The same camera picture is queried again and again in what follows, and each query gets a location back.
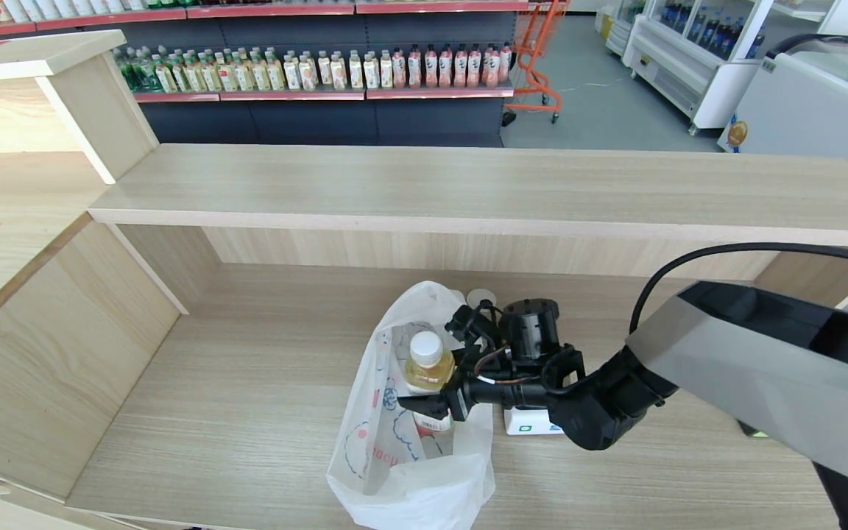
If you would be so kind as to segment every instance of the small white box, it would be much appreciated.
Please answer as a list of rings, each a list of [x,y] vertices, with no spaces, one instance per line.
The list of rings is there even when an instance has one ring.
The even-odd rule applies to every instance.
[[[506,423],[506,434],[511,436],[563,434],[562,427],[549,422],[545,409],[504,409],[502,420]]]

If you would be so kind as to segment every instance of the yellow liquid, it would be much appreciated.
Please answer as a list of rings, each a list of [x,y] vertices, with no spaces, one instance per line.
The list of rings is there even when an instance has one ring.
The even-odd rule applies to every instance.
[[[404,379],[408,385],[427,392],[438,392],[453,375],[453,353],[444,350],[440,361],[431,368],[422,368],[414,359],[408,358],[404,365]]]

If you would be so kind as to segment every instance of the refrigerator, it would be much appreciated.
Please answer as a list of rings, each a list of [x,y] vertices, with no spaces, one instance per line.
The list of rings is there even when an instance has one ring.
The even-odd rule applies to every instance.
[[[848,160],[848,36],[804,35],[768,51],[718,144]]]

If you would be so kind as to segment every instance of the orange shopping cart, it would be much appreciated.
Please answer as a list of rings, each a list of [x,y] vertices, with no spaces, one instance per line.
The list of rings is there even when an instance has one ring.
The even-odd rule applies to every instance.
[[[544,0],[529,3],[529,10],[518,14],[516,23],[515,57],[516,66],[524,71],[521,83],[515,88],[515,97],[521,98],[514,103],[506,104],[508,120],[504,117],[503,123],[512,123],[515,114],[512,110],[552,110],[551,123],[558,121],[559,112],[562,111],[562,95],[551,87],[548,75],[538,71],[537,63],[539,57],[545,56],[548,42],[555,35],[558,21],[565,16],[568,8],[568,0]],[[542,104],[531,105],[525,102],[529,94],[541,93]],[[554,100],[554,107],[548,103]]]

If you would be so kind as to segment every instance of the round sticker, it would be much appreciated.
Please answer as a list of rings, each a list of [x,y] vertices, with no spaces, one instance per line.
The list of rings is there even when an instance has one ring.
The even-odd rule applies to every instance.
[[[748,138],[748,124],[745,121],[735,121],[728,127],[728,145],[738,147]]]

